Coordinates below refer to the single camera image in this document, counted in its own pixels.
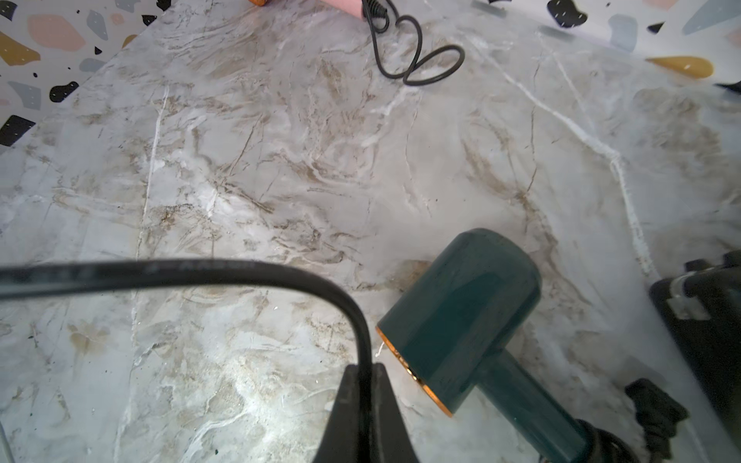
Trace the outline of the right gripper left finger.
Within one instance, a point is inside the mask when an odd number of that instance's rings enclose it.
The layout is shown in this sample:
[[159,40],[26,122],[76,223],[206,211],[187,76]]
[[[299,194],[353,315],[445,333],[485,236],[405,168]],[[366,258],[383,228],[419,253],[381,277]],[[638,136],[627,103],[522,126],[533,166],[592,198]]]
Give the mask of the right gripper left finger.
[[361,461],[360,384],[358,367],[345,368],[338,393],[316,451],[314,463]]

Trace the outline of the green hair dryer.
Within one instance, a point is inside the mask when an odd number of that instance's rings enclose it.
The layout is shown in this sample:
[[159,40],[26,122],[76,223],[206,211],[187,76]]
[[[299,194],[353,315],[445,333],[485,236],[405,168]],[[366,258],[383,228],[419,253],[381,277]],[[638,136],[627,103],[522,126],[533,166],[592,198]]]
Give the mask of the green hair dryer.
[[378,322],[376,331],[448,416],[480,389],[543,462],[635,462],[615,434],[577,420],[507,352],[536,308],[541,276],[512,241],[458,235]]

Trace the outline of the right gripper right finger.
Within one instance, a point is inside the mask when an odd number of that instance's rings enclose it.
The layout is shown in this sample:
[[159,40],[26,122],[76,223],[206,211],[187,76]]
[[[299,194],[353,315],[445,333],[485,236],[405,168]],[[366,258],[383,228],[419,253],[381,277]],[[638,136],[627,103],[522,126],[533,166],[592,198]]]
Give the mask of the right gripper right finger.
[[417,463],[419,461],[404,424],[384,364],[372,367],[372,418],[370,419],[370,461],[375,463]]

